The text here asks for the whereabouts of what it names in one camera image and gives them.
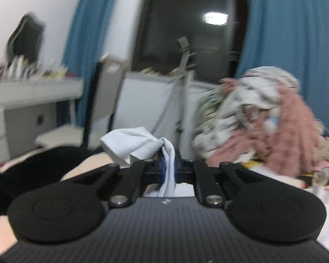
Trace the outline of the white t-shirt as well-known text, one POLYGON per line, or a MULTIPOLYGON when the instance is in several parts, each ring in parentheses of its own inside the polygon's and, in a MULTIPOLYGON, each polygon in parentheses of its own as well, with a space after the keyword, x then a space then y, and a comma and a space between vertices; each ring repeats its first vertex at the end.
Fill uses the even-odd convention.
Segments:
POLYGON ((168 139, 155 138, 144 127, 137 127, 113 130, 100 138, 100 143, 111 159, 123 167, 136 160, 150 159, 161 151, 165 163, 164 181, 159 188, 150 189, 146 195, 175 196, 175 148, 168 139))

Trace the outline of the striped fleece bed blanket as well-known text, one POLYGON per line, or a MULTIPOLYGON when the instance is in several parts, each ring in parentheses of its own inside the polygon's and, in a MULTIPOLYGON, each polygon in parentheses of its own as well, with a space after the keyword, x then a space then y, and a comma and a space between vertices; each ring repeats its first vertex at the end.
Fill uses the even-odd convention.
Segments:
POLYGON ((210 167, 226 198, 201 205, 190 183, 110 208, 127 168, 67 174, 92 158, 76 147, 36 154, 0 173, 0 262, 329 262, 315 195, 233 163, 210 167))

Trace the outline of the grey white hoodie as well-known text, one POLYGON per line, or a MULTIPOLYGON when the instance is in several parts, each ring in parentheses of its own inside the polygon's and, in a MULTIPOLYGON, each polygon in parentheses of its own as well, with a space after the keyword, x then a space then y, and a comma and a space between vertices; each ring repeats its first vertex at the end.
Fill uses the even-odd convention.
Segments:
POLYGON ((277 120, 281 94, 278 85, 299 92, 300 82, 279 67, 256 67, 241 78, 225 78, 199 101, 192 147, 196 155, 209 158, 239 128, 251 129, 260 112, 277 120))

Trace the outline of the grey black chair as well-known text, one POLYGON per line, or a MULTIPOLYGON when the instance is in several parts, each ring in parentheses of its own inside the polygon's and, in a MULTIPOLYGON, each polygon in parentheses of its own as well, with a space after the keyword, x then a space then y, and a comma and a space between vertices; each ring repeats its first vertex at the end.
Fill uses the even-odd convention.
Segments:
POLYGON ((38 135, 35 144, 39 147, 97 148, 103 135, 95 132, 92 125, 107 118, 108 123, 105 132, 108 133, 112 130, 127 69, 127 60, 113 57, 110 54, 102 56, 95 66, 95 73, 89 86, 84 125, 78 126, 72 119, 70 124, 38 135))

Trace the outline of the pink fluffy blanket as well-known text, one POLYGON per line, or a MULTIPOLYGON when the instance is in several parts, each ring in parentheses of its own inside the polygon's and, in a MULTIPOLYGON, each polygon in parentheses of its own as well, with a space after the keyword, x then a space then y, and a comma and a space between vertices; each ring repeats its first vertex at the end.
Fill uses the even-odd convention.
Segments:
POLYGON ((316 170, 320 141, 316 120, 302 97, 279 84, 281 94, 279 122, 268 132, 267 112, 260 112, 252 128, 234 130, 231 138, 207 160, 209 166, 236 162, 244 153, 253 152, 270 170, 287 176, 298 176, 316 170))

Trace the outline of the silver tripod with phone holder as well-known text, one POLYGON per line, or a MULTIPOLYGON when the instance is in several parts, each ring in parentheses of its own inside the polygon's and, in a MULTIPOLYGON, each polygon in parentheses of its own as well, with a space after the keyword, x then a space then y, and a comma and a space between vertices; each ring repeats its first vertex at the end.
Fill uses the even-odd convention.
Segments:
POLYGON ((190 89, 191 82, 194 78, 194 67, 196 52, 191 51, 190 43, 186 36, 182 36, 177 40, 180 47, 181 61, 179 63, 179 74, 171 80, 168 84, 174 83, 172 91, 169 95, 168 101, 165 104, 163 111, 157 119, 151 134, 155 134, 160 128, 161 124, 166 118, 166 114, 172 105, 172 102, 176 100, 178 102, 178 117, 175 124, 175 140, 172 142, 175 150, 180 150, 182 135, 184 133, 184 119, 186 115, 186 96, 187 91, 190 89))

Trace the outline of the white dressing table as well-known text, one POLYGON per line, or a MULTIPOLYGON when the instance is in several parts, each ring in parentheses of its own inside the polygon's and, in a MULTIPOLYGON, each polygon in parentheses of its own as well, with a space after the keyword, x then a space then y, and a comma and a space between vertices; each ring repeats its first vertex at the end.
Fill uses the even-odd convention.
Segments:
POLYGON ((56 103, 69 103, 75 125, 75 101, 83 88, 81 78, 0 81, 0 164, 33 150, 35 137, 56 126, 56 103))

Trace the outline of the left blue curtain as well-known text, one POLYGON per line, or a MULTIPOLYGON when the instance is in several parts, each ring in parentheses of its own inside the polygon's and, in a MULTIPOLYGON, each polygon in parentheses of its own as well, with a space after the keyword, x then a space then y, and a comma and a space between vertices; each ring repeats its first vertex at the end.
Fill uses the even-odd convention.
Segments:
POLYGON ((75 105, 77 125, 84 126, 91 79, 102 56, 116 0, 79 0, 69 30, 62 64, 84 79, 83 95, 75 105))

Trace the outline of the blue curtain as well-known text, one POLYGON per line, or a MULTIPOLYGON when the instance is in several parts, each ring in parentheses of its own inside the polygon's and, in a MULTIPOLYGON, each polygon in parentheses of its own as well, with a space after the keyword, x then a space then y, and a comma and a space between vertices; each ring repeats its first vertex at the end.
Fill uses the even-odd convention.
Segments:
POLYGON ((75 105, 77 125, 84 126, 91 79, 102 56, 116 0, 79 0, 69 30, 62 64, 84 79, 83 95, 75 105))
POLYGON ((329 0, 247 0, 248 21, 236 77, 280 67, 329 130, 329 0))

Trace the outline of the cosmetic bottles on table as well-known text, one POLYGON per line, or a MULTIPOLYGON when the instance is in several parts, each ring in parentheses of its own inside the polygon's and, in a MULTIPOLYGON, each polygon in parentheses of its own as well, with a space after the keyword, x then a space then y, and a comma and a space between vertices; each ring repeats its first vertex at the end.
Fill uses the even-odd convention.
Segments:
POLYGON ((57 65, 52 59, 47 65, 42 61, 29 63, 28 59, 21 55, 15 56, 12 61, 0 64, 0 82, 54 79, 63 80, 76 78, 75 72, 69 71, 64 64, 57 65))

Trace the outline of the dark window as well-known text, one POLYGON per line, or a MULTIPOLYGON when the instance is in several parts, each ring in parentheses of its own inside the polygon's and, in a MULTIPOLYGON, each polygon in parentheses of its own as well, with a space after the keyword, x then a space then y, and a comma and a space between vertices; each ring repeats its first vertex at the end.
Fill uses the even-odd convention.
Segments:
POLYGON ((167 75, 179 67, 178 40, 186 37, 196 80, 218 83, 233 77, 247 20, 247 0, 144 0, 132 70, 167 75))

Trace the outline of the right blue curtain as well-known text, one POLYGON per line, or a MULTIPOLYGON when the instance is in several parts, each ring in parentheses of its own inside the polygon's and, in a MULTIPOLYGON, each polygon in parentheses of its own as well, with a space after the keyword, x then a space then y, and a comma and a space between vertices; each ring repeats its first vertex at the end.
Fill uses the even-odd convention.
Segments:
POLYGON ((280 67, 329 130, 329 0, 247 0, 248 21, 236 77, 280 67))

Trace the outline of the wavy frame mirror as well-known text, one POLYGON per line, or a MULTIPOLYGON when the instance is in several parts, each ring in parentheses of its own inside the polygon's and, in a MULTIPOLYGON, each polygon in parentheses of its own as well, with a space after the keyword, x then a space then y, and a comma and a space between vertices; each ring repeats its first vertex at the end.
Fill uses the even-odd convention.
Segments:
POLYGON ((37 62, 45 27, 32 12, 26 13, 7 41, 7 62, 10 64, 14 57, 20 56, 24 56, 29 64, 37 62))

